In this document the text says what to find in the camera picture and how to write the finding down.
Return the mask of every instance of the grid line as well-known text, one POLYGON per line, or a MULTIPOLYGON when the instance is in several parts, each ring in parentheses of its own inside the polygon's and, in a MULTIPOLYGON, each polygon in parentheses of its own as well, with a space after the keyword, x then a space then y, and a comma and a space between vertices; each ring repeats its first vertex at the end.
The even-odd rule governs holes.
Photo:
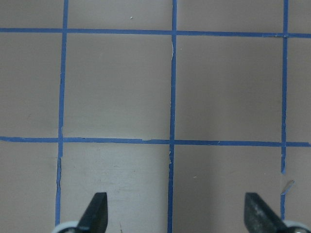
POLYGON ((175 108, 176 108, 176 46, 177 46, 177 0, 173 0, 172 9, 172 72, 171 72, 171 119, 170 119, 170 164, 168 187, 167 232, 173 232, 173 183, 174 183, 174 149, 175 149, 175 108))
MULTIPOLYGON (((55 224, 60 222, 61 200, 61 158, 63 156, 64 143, 123 143, 123 144, 156 144, 170 146, 169 187, 168 187, 168 233, 173 232, 173 169, 175 145, 202 145, 202 146, 255 146, 255 147, 281 147, 281 173, 286 168, 287 147, 311 147, 309 142, 287 142, 286 139, 286 107, 287 107, 287 56, 288 38, 311 38, 311 33, 288 33, 289 1, 283 0, 283 32, 281 33, 250 33, 250 32, 208 32, 208 31, 179 31, 177 30, 177 0, 173 1, 172 30, 127 30, 127 29, 79 29, 68 28, 69 0, 64 0, 63 27, 62 28, 0 28, 0 33, 61 33, 61 74, 59 87, 59 123, 58 137, 5 137, 0 136, 0 141, 21 143, 58 143, 57 156, 57 192, 55 197, 55 224), (134 138, 83 138, 63 137, 64 125, 64 97, 66 77, 66 43, 69 33, 93 33, 93 34, 147 34, 147 35, 171 35, 173 45, 172 76, 171 76, 171 118, 170 139, 134 139, 134 138), (176 106, 176 45, 177 36, 239 36, 239 37, 276 37, 283 39, 282 55, 282 116, 281 116, 281 142, 265 141, 204 141, 204 140, 176 140, 175 139, 175 106, 176 106)), ((285 218, 285 196, 281 194, 281 217, 285 218)))
MULTIPOLYGON (((288 33, 288 0, 283 2, 283 33, 288 33)), ((281 148, 281 174, 285 174, 286 169, 286 108, 287 108, 287 51, 288 38, 283 38, 283 56, 282 56, 282 148, 281 148)), ((280 196, 280 213, 281 218, 285 219, 285 195, 280 196)))
POLYGON ((55 200, 55 225, 60 223, 61 205, 61 173, 63 157, 63 126, 64 126, 64 97, 65 97, 65 77, 66 77, 66 43, 67 43, 67 24, 68 24, 68 0, 64 0, 63 12, 63 32, 62 32, 62 52, 61 52, 61 72, 59 85, 59 112, 58 112, 58 156, 57 156, 57 177, 56 177, 56 200, 55 200))
POLYGON ((82 29, 82 28, 0 28, 0 33, 80 33, 80 34, 138 34, 138 35, 188 35, 188 36, 239 36, 239 37, 280 37, 311 38, 311 33, 248 33, 248 32, 209 32, 173 30, 135 30, 135 29, 82 29))
MULTIPOLYGON (((28 143, 58 143, 57 137, 4 137, 0 141, 28 143)), ((284 147, 282 142, 263 141, 204 141, 137 138, 97 138, 97 137, 63 137, 63 143, 120 143, 120 144, 154 144, 154 145, 194 145, 194 146, 252 146, 252 147, 284 147)), ((311 147, 309 142, 286 142, 286 147, 311 147)))

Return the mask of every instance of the grid square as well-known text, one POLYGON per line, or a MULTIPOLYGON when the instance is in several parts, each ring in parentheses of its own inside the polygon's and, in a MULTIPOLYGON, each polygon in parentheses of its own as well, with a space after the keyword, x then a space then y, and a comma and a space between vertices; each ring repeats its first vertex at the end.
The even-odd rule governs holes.
POLYGON ((282 176, 283 187, 295 180, 295 184, 286 194, 285 218, 311 226, 310 220, 310 148, 287 148, 286 174, 282 176))
POLYGON ((60 34, 0 34, 0 135, 57 137, 60 34))
POLYGON ((283 0, 178 0, 177 10, 178 30, 283 31, 283 0))
POLYGON ((287 141, 311 142, 311 40, 291 38, 288 43, 287 141))
POLYGON ((63 0, 2 1, 0 28, 62 28, 63 0))
POLYGON ((177 139, 281 139, 281 39, 179 36, 176 72, 177 139))
POLYGON ((290 0, 288 27, 290 33, 311 33, 311 1, 290 0))
POLYGON ((75 0, 70 28, 171 30, 172 0, 75 0))
POLYGON ((51 232, 57 144, 0 142, 1 232, 51 232))
POLYGON ((61 219, 79 219, 107 192, 107 232, 165 232, 168 167, 168 145, 65 144, 61 219))
POLYGON ((68 36, 64 135, 169 138, 170 36, 68 36))
POLYGON ((247 232, 245 192, 257 192, 278 214, 279 155, 280 148, 176 146, 174 232, 247 232))

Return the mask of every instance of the beige surface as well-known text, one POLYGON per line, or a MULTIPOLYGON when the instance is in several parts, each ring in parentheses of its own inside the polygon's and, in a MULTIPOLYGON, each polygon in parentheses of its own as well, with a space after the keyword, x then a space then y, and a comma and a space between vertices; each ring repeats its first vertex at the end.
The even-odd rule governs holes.
POLYGON ((311 33, 311 1, 289 0, 288 31, 290 33, 311 33))
POLYGON ((178 30, 283 31, 283 0, 178 0, 178 30))
POLYGON ((70 34, 63 133, 168 139, 170 36, 70 34))
MULTIPOLYGON (((62 28, 63 0, 4 0, 0 28, 62 28)), ((289 0, 289 32, 311 33, 310 0, 289 0)), ((283 30, 283 0, 178 0, 177 29, 283 30)), ((170 30, 171 0, 69 0, 69 28, 170 30)), ((0 136, 57 137, 61 33, 0 29, 0 136)), ((168 139, 172 38, 67 35, 64 137, 168 139)), ((288 39, 287 139, 311 142, 310 39, 288 39)), ((282 38, 177 36, 176 139, 281 140, 282 38)), ((174 232, 246 232, 246 191, 311 226, 309 150, 176 146, 174 232)), ((57 144, 0 142, 2 232, 49 233, 57 144)), ((168 145, 65 143, 61 221, 108 192, 108 232, 167 231, 168 145)))
POLYGON ((245 192, 279 214, 280 148, 176 146, 173 232, 240 232, 245 192))
POLYGON ((61 35, 0 33, 0 135, 57 137, 61 35))
POLYGON ((311 142, 311 40, 289 39, 287 140, 311 142))
POLYGON ((168 155, 167 145, 66 144, 61 220, 79 219, 107 192, 107 232, 166 232, 168 155))
POLYGON ((172 29, 171 0, 69 1, 70 28, 172 29))
POLYGON ((50 233, 57 144, 0 142, 1 232, 50 233))
POLYGON ((282 40, 177 39, 176 138, 280 141, 282 40))
POLYGON ((283 183, 295 180, 295 184, 286 195, 286 219, 302 222, 309 227, 311 226, 310 158, 310 148, 287 148, 286 175, 282 177, 283 183))
POLYGON ((63 0, 2 0, 1 28, 62 28, 63 0))

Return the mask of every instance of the scuff mark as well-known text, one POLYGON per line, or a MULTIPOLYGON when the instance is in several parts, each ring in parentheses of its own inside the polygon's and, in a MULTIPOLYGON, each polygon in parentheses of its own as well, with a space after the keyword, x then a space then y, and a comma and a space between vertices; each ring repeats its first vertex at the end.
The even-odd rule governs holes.
POLYGON ((286 195, 290 191, 294 183, 295 183, 295 180, 288 181, 281 195, 286 195))

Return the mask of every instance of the floor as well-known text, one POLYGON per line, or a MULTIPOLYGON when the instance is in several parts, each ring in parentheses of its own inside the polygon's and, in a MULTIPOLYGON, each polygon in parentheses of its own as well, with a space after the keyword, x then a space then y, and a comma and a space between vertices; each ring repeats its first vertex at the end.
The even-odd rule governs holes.
POLYGON ((245 192, 311 226, 310 11, 4 0, 3 232, 51 232, 95 192, 108 233, 246 233, 245 192))

